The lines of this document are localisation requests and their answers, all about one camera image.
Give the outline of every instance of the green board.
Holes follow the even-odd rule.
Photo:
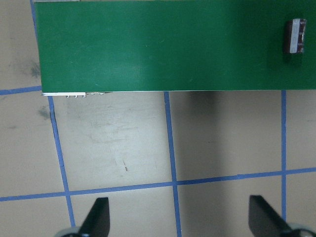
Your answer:
[[[37,2],[42,91],[316,89],[316,0]],[[305,52],[283,54],[307,19]]]

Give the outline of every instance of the tiled floor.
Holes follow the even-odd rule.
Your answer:
[[[250,194],[316,229],[316,92],[40,95],[30,2],[0,1],[0,233],[109,197],[110,237],[250,237]]]

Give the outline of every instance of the green surface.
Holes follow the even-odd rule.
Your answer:
[[[316,88],[316,0],[35,3],[43,92]],[[306,18],[305,53],[282,52]]]

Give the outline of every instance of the beige tile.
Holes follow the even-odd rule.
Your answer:
[[[56,98],[71,190],[171,180],[163,92]]]
[[[0,89],[40,85],[29,0],[0,1]]]
[[[65,197],[0,202],[2,237],[52,237],[70,226]]]
[[[178,180],[280,170],[279,91],[171,92]]]
[[[287,221],[316,231],[316,173],[287,176]]]
[[[63,191],[48,100],[0,96],[0,196]]]
[[[287,168],[316,166],[316,91],[287,91]]]
[[[182,237],[253,237],[249,195],[262,195],[280,213],[280,190],[279,176],[180,186]]]
[[[109,198],[109,237],[176,237],[172,187],[72,196],[77,225],[101,197]]]

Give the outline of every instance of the floor tile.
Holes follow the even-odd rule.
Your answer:
[[[162,92],[56,98],[71,190],[171,180]]]
[[[0,89],[40,85],[30,1],[0,1],[0,22]]]
[[[0,202],[2,237],[53,237],[70,226],[65,197]]]
[[[277,176],[180,186],[182,237],[253,237],[249,195],[262,195],[280,213],[280,180]]]
[[[287,221],[316,231],[316,173],[287,176]]]
[[[172,187],[72,196],[77,225],[101,197],[109,198],[109,237],[176,237]]]
[[[0,96],[0,197],[62,192],[47,97]]]
[[[316,167],[316,91],[288,91],[286,96],[287,168]]]
[[[171,92],[178,180],[280,170],[279,91]]]

